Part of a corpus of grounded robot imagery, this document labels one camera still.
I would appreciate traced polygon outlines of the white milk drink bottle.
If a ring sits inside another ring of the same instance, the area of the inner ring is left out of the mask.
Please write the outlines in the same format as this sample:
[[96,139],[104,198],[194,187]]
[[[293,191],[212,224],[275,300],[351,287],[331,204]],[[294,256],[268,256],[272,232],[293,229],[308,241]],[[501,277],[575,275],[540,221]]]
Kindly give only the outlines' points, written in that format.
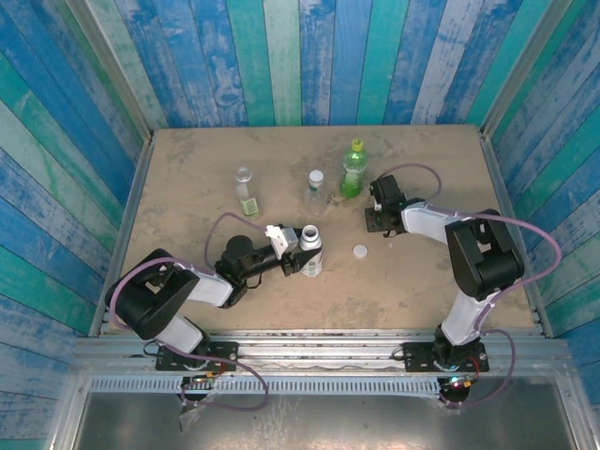
[[314,225],[305,226],[299,244],[304,251],[319,250],[301,269],[303,275],[309,278],[317,277],[323,270],[323,241],[318,228]]

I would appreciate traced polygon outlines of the green tea plastic bottle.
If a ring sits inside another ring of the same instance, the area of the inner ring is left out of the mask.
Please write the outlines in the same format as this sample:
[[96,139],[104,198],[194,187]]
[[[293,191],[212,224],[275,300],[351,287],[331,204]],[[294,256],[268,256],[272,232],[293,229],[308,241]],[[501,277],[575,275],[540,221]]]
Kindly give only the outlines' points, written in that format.
[[351,144],[342,159],[343,173],[339,183],[339,191],[344,198],[352,199],[360,194],[367,166],[368,153],[365,145],[363,151],[354,152]]

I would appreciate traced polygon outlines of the small clear water bottle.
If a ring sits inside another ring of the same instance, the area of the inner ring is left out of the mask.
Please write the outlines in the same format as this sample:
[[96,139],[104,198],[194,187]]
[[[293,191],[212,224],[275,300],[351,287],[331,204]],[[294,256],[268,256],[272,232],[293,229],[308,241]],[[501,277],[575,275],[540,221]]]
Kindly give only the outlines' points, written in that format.
[[305,207],[312,216],[321,215],[326,208],[326,195],[323,190],[323,182],[319,186],[315,186],[309,180],[307,181]]

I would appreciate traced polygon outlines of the clear ribbed wide-mouth bottle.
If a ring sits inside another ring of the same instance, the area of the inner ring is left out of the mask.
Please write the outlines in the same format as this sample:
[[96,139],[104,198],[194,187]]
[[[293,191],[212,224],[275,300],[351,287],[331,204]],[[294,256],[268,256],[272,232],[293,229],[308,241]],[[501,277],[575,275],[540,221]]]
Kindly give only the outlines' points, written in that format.
[[260,207],[252,185],[252,171],[247,167],[240,167],[235,173],[235,192],[240,203],[242,213],[247,218],[257,218]]

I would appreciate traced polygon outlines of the small circuit board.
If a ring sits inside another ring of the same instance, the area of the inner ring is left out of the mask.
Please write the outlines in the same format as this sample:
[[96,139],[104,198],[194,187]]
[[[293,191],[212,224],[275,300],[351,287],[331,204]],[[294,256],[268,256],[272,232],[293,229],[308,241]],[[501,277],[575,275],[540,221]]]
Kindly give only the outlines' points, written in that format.
[[467,389],[479,381],[479,375],[475,373],[450,374],[438,379],[442,390]]
[[184,377],[181,382],[182,390],[211,390],[220,375],[216,372],[193,374]]

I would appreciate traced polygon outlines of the stainless steel panel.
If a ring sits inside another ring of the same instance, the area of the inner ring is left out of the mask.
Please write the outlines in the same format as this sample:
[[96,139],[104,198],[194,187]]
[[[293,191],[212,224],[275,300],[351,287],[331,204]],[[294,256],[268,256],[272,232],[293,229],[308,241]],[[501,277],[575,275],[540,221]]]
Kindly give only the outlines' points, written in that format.
[[555,391],[522,384],[461,411],[414,397],[273,396],[183,413],[170,395],[94,394],[75,450],[574,450]]

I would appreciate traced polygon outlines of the aluminium front frame rail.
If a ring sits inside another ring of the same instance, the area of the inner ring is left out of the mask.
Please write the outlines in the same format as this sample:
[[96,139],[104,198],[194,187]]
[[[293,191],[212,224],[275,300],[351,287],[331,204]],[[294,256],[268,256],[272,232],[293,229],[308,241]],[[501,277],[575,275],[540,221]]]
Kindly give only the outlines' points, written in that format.
[[[545,338],[535,328],[509,334],[516,345],[516,375],[575,367],[566,341]],[[398,375],[404,365],[392,352],[406,342],[432,340],[428,330],[244,330],[212,336],[214,343],[236,342],[238,359],[262,375]],[[155,370],[148,356],[154,349],[131,333],[82,338],[72,366],[98,374],[149,374]]]

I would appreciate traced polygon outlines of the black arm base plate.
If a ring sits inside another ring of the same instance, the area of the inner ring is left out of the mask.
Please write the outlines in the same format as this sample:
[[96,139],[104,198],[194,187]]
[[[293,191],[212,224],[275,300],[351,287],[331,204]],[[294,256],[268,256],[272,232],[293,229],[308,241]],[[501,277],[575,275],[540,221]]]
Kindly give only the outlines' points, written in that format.
[[[210,357],[226,359],[234,361],[238,354],[237,342],[212,342],[200,347],[194,351],[194,354]],[[157,352],[155,363],[157,371],[235,371],[235,366],[232,364],[223,364],[218,361],[205,361],[182,356],[174,353],[164,347],[161,347]]]
[[440,342],[407,342],[402,356],[408,372],[488,372],[488,355],[478,340],[463,346]]

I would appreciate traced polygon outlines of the aluminium table side rail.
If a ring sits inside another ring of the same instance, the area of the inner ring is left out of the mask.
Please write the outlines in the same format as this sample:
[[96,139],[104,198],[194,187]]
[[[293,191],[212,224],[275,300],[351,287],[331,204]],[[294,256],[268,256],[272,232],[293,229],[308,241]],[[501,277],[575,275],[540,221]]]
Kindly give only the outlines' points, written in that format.
[[97,337],[102,329],[106,313],[105,296],[108,290],[120,278],[120,274],[126,258],[128,243],[132,233],[135,217],[143,194],[143,187],[154,151],[156,132],[152,131],[150,137],[143,143],[140,159],[132,181],[131,189],[127,198],[127,204],[119,228],[116,244],[112,252],[109,269],[105,277],[101,295],[97,302],[96,312],[91,322],[88,337]]
[[[486,164],[487,164],[487,170],[489,172],[489,177],[490,177],[491,183],[493,185],[494,192],[495,192],[495,195],[496,195],[499,207],[500,207],[500,211],[504,216],[514,218],[515,217],[514,208],[510,202],[508,192],[507,192],[507,189],[505,187],[505,184],[504,184],[504,181],[502,178],[500,167],[497,162],[496,155],[494,153],[491,139],[489,137],[485,136],[481,131],[478,132],[478,138],[479,138],[479,143],[481,146],[483,156],[484,156]],[[517,245],[517,248],[523,258],[523,261],[525,262],[524,277],[525,278],[533,277],[534,272],[531,268],[529,256],[527,254],[527,251],[526,251],[526,248],[524,245],[524,240],[522,237],[522,231],[524,231],[524,228],[522,228],[518,225],[508,224],[507,229],[510,232],[512,238],[514,239],[514,241]],[[552,338],[553,332],[552,332],[551,327],[548,322],[548,315],[546,313],[545,306],[542,301],[539,289],[534,281],[531,281],[530,283],[528,283],[524,286],[521,286],[520,288],[517,288],[516,290],[507,294],[503,299],[501,299],[496,304],[496,308],[504,307],[503,300],[507,299],[513,293],[519,293],[520,291],[523,291],[526,294],[526,297],[527,297],[527,300],[528,300],[528,303],[530,306],[531,314],[532,314],[532,321],[533,321],[532,327],[534,329],[538,330],[541,333],[541,335],[544,336],[545,338]]]

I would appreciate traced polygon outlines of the aluminium corner post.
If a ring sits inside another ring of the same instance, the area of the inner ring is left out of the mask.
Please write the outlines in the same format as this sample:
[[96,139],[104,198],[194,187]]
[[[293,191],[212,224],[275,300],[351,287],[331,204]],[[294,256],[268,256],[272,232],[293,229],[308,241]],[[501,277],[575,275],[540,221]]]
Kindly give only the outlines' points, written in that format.
[[526,82],[535,62],[541,56],[551,37],[559,28],[567,11],[576,0],[548,0],[547,7],[535,27],[525,41],[522,50],[517,55],[516,62],[511,66],[498,94],[493,99],[485,118],[479,128],[479,134],[484,140],[490,140],[499,127],[519,89]]
[[106,71],[114,89],[120,97],[125,109],[140,136],[147,141],[152,137],[152,130],[148,126],[138,99],[128,81],[125,71],[118,61],[99,20],[92,9],[89,0],[66,0],[67,6],[73,13],[76,21],[85,34],[90,46],[94,50],[99,63]]

